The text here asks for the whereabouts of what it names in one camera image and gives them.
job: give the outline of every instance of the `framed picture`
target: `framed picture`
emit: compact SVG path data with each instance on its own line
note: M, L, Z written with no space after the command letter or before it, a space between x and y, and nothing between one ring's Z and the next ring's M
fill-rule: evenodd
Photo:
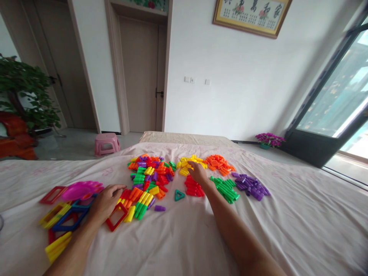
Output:
M276 39L292 0L217 0L214 24Z

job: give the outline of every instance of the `bedsheet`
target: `bedsheet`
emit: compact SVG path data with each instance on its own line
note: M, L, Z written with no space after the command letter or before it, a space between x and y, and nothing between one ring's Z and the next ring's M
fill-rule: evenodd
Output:
M139 143L175 143L192 144L202 146L221 146L239 148L237 144L224 136L170 133L160 131L145 131L139 139Z
M50 206L38 201L52 187L86 180L131 187L127 163L143 153L173 162L221 154L239 173L257 177L272 196L258 202L241 192L232 208L287 275L365 271L368 200L354 186L322 170L276 163L240 148L139 143L99 160L2 161L0 275L42 275L49 266L47 231L38 221ZM184 191L178 173L167 187L159 202L166 212L149 210L142 221L123 223L113 233L101 227L84 275L238 275L207 198L175 202L175 189Z

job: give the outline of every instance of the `hand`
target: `hand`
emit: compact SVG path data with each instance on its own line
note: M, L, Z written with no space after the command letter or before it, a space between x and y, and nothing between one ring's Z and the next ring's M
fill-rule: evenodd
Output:
M116 203L125 188L125 185L109 185L102 190L89 210L88 219L101 226L114 211Z
M188 164L193 167L193 169L188 169L188 171L195 182L201 185L202 188L212 186L212 181L209 181L207 174L201 164L193 161L188 161Z

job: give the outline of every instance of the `potted plant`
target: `potted plant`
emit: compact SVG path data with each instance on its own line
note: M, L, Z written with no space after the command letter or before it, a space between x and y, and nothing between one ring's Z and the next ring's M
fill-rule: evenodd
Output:
M15 60L16 56L3 57L0 54L0 108L16 114L26 122L31 135L35 130L52 126L61 127L57 113L47 92L51 85L50 77L41 69ZM29 102L23 107L19 97Z
M269 149L270 147L280 147L281 143L285 142L284 138L272 133L261 133L258 134L256 138L261 143L260 147L264 150Z

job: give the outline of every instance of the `pink stool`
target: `pink stool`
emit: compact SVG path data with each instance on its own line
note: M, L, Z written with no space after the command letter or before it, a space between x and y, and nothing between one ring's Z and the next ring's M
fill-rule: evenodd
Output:
M112 149L102 149L105 144L112 145ZM120 144L115 133L101 133L95 139L95 156L100 157L102 154L115 153L120 151Z

